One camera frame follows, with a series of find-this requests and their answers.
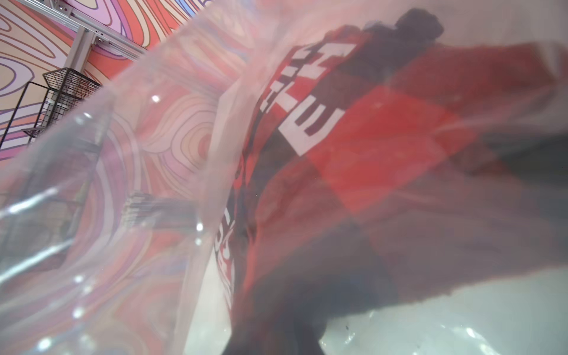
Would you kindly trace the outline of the clear plastic vacuum bag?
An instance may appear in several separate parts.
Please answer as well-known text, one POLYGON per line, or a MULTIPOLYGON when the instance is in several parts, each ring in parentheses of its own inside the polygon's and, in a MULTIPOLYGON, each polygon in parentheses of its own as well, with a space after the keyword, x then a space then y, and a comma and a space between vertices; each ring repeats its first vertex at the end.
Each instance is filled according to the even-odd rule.
POLYGON ((3 354, 565 354, 567 3, 216 1, 1 170, 3 354))

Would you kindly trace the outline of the red black plaid shirt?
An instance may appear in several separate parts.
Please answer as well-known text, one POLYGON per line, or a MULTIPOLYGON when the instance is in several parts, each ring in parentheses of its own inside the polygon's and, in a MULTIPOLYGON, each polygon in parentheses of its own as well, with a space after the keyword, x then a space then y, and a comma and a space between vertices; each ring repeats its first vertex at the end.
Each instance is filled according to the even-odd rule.
POLYGON ((293 47, 217 233, 226 354, 567 265, 567 46, 449 45, 428 10, 293 47))

